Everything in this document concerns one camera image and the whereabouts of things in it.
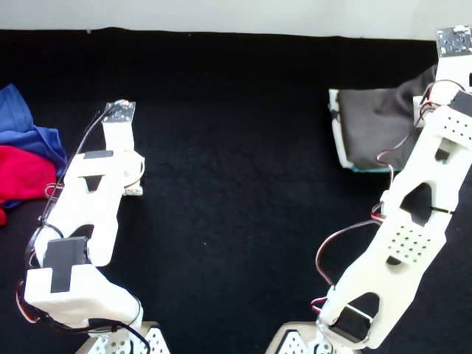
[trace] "white wall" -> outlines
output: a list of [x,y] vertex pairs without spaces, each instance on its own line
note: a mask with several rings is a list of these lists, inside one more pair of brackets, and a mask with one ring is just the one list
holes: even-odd
[[435,39],[472,0],[0,0],[0,29],[244,32]]

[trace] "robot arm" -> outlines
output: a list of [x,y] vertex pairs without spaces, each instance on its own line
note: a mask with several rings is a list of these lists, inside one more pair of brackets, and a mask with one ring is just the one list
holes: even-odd
[[[412,303],[421,278],[446,242],[445,230],[458,204],[459,188],[472,164],[472,72],[470,27],[438,32],[437,81],[430,101],[439,107],[424,116],[425,125],[404,168],[381,197],[384,220],[367,250],[330,288],[310,343],[342,353],[380,346]],[[438,161],[437,152],[446,153]],[[401,209],[416,187],[431,187],[431,216],[417,223]],[[372,317],[350,305],[374,293],[378,312]]]
[[[139,300],[97,269],[110,262],[122,195],[142,194],[145,160],[134,151],[134,106],[125,100],[107,105],[100,119],[106,150],[73,157],[62,192],[33,238],[39,267],[27,270],[24,300],[61,328],[90,328],[97,319],[135,330],[142,326]],[[137,340],[125,330],[113,336],[114,343]],[[142,346],[139,340],[135,345]]]

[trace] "dark gray towel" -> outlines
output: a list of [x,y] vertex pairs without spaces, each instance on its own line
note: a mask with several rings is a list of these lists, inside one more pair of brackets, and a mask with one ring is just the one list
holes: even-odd
[[[359,170],[378,169],[377,153],[393,148],[413,128],[413,96],[423,95],[434,81],[437,66],[397,88],[340,90],[338,93],[341,129],[347,159]],[[419,131],[414,132],[398,150],[383,161],[402,168]]]

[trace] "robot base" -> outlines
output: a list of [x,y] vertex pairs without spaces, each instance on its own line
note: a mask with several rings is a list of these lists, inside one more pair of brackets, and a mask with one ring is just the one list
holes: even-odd
[[[152,354],[170,354],[167,343],[157,322],[143,322],[139,332],[150,344]],[[136,339],[115,340],[114,334],[89,338],[75,354],[146,354],[144,343]]]
[[[265,354],[313,354],[316,331],[315,322],[287,322],[279,328]],[[332,354],[331,347],[319,348],[316,354]],[[336,354],[361,354],[361,351],[342,347]]]

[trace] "black carpet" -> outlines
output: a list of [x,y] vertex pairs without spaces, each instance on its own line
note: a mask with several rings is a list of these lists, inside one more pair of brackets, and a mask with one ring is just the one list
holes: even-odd
[[[315,248],[366,219],[387,183],[339,167],[327,88],[397,85],[436,59],[428,42],[118,29],[6,31],[0,43],[0,85],[15,83],[35,122],[58,128],[70,153],[105,102],[137,102],[145,195],[123,200],[103,272],[142,300],[174,354],[263,353],[282,323],[313,319],[308,302],[327,290],[313,269]],[[385,353],[467,351],[471,195],[466,182],[448,244]],[[23,250],[43,205],[23,203],[0,229],[5,353],[72,353],[85,339],[27,324],[15,308]],[[372,232],[327,248],[333,277]]]

